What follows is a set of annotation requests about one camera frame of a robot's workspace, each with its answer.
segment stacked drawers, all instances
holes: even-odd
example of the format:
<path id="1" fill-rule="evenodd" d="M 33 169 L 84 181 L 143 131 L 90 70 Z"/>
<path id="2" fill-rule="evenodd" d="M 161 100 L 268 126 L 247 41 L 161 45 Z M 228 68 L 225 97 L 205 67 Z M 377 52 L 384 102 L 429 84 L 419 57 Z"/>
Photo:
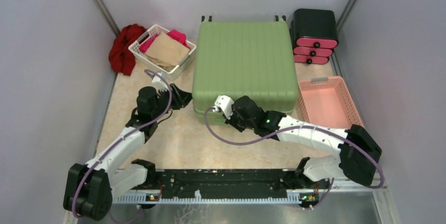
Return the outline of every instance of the stacked drawers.
<path id="1" fill-rule="evenodd" d="M 294 61 L 326 64 L 338 45 L 333 11 L 300 8 L 294 12 L 290 37 Z"/>

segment beige floor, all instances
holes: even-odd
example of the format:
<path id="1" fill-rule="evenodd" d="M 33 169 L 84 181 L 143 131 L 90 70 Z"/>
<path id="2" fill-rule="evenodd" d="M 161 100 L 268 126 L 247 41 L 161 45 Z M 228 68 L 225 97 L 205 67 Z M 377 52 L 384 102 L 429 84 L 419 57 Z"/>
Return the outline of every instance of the beige floor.
<path id="1" fill-rule="evenodd" d="M 333 76 L 330 64 L 295 64 L 299 80 Z M 133 108 L 136 107 L 138 91 L 150 85 L 151 79 L 144 73 L 144 64 L 137 61 L 131 76 L 119 74 L 110 100 L 98 153 L 106 148 L 124 128 Z M 194 63 L 175 81 L 184 91 L 192 90 Z M 302 119 L 296 103 L 293 116 Z M 239 133 L 228 126 L 213 126 L 220 136 L 233 141 L 249 141 L 258 136 L 250 130 Z M 134 159 L 144 159 L 157 168 L 296 168 L 303 157 L 321 157 L 326 154 L 301 144 L 264 140 L 248 146 L 232 146 L 215 139 L 199 123 L 192 102 L 182 110 L 174 111 L 163 122 L 152 138 L 123 164 L 127 167 Z"/>

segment pink drawer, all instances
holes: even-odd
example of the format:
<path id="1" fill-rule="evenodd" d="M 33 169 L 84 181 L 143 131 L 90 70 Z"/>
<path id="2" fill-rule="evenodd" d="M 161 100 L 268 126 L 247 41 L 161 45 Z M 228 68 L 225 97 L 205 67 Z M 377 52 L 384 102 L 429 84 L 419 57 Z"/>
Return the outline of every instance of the pink drawer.
<path id="1" fill-rule="evenodd" d="M 294 54 L 298 55 L 308 55 L 308 56 L 319 56 L 319 57 L 329 57 L 333 53 L 330 49 L 322 48 L 311 48 L 311 47 L 296 47 L 294 48 Z"/>
<path id="2" fill-rule="evenodd" d="M 324 65 L 328 63 L 329 57 L 312 57 L 312 56 L 306 56 L 306 55 L 294 55 L 294 62 L 295 63 L 306 63 L 306 64 L 318 64 L 318 65 Z"/>
<path id="3" fill-rule="evenodd" d="M 301 37 L 297 39 L 296 44 L 303 47 L 333 49 L 338 45 L 338 42 L 330 39 Z"/>

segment pink cloth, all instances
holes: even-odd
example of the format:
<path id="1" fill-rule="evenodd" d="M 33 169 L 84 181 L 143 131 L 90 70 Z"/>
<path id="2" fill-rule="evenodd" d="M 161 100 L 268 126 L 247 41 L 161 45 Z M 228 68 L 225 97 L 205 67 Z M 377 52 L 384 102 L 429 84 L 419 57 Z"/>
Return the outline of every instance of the pink cloth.
<path id="1" fill-rule="evenodd" d="M 186 48 L 190 49 L 189 46 L 187 46 L 187 44 L 186 44 L 186 35 L 185 34 L 177 31 L 176 29 L 172 29 L 169 33 L 167 33 L 167 35 L 170 36 L 172 39 L 176 40 L 177 42 L 181 43 L 182 45 L 184 45 Z M 142 53 L 145 53 L 147 51 L 147 49 L 152 45 L 155 38 L 157 38 L 157 37 L 158 37 L 158 34 L 156 34 L 151 39 L 145 41 L 143 44 L 141 44 L 139 46 L 139 50 Z"/>

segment green suitcase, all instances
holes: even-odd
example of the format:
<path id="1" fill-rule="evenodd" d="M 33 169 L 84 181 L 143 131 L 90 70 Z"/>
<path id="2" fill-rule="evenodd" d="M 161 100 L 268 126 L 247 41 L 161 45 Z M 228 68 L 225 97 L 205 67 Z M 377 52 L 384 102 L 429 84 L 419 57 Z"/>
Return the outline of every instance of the green suitcase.
<path id="1" fill-rule="evenodd" d="M 292 113 L 299 96 L 287 24 L 278 22 L 202 22 L 192 97 L 202 123 L 219 95 L 247 95 L 264 110 Z M 222 114 L 208 113 L 211 124 Z"/>

